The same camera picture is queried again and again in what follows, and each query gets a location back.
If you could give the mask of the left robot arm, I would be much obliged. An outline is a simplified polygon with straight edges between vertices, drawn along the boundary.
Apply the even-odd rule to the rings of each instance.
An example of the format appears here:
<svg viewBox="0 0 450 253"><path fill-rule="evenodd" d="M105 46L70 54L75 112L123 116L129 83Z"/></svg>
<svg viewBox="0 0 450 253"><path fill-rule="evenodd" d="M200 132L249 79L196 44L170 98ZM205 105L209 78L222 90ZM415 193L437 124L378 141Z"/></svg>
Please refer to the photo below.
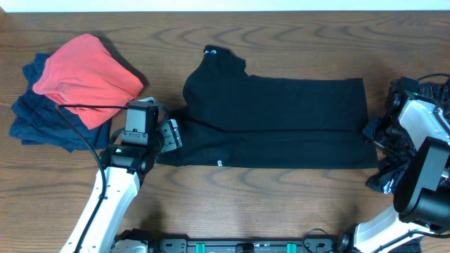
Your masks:
<svg viewBox="0 0 450 253"><path fill-rule="evenodd" d="M62 252L156 252L158 244L138 230L117 231L158 156L182 146L179 128L152 98L128 103L126 125L94 153L99 167L89 200Z"/></svg>

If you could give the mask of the plain black t-shirt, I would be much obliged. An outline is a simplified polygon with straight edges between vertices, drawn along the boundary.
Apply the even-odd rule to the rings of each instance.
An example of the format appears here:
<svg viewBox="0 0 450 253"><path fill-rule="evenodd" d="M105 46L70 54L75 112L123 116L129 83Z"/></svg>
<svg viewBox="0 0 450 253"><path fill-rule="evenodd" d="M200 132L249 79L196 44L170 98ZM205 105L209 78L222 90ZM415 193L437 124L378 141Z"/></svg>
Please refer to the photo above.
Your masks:
<svg viewBox="0 0 450 253"><path fill-rule="evenodd" d="M160 164L367 169L378 163L363 138L368 121L361 79L310 80L249 75L246 63L218 46L204 48L183 87L186 106L169 113L182 146Z"/></svg>

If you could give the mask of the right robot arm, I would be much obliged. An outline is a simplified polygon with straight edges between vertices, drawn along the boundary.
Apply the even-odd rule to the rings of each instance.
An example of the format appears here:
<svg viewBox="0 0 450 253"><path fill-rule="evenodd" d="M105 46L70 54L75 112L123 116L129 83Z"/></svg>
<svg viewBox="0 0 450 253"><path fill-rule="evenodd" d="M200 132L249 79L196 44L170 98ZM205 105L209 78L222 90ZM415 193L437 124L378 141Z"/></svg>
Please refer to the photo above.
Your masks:
<svg viewBox="0 0 450 253"><path fill-rule="evenodd" d="M449 238L449 83L438 77L449 75L394 80L384 116L365 126L384 155L366 185L393 204L345 233L336 252L421 252L424 237Z"/></svg>

